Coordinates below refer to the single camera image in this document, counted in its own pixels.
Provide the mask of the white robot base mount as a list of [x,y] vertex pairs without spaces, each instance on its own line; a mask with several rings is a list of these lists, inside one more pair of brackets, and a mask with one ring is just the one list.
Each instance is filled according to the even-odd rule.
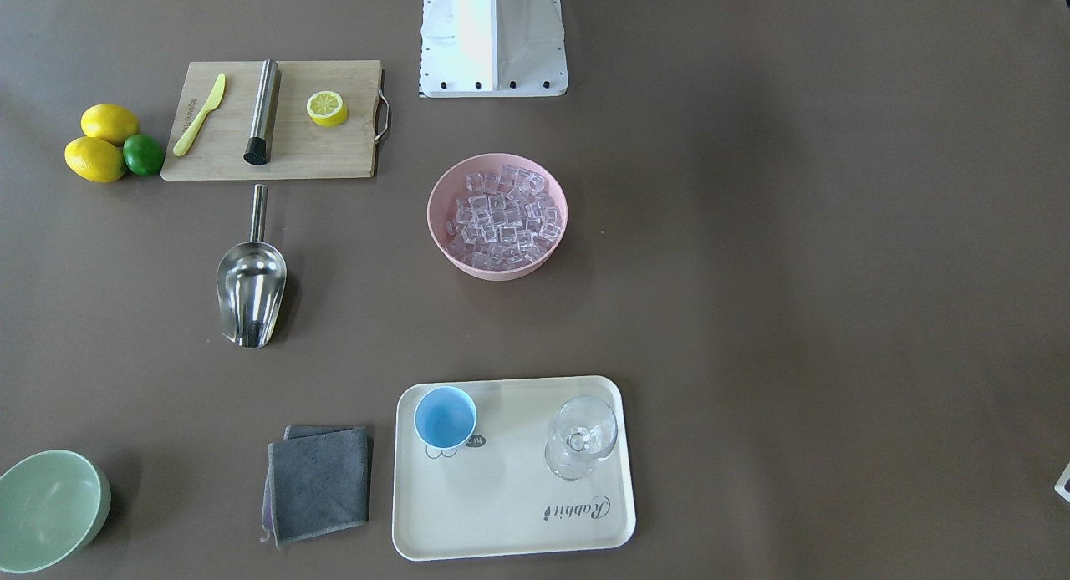
[[535,98],[567,93],[561,0],[423,0],[424,98]]

